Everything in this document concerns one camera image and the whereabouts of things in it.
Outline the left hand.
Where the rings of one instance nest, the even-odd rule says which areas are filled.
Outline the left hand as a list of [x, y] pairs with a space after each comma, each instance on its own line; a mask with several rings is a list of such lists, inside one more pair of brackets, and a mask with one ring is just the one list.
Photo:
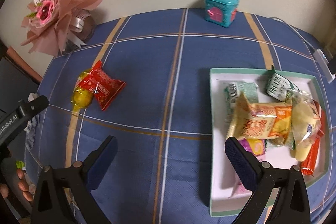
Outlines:
[[[29, 184], [26, 181], [25, 178], [25, 173], [17, 168], [16, 169], [16, 175], [15, 177], [18, 179], [18, 188], [20, 189], [20, 191], [22, 192], [22, 196], [25, 198], [25, 200], [27, 200], [28, 202], [32, 202], [33, 201], [33, 194], [29, 191]], [[3, 198], [7, 198], [9, 195], [9, 184], [6, 183], [1, 183], [1, 195]]]

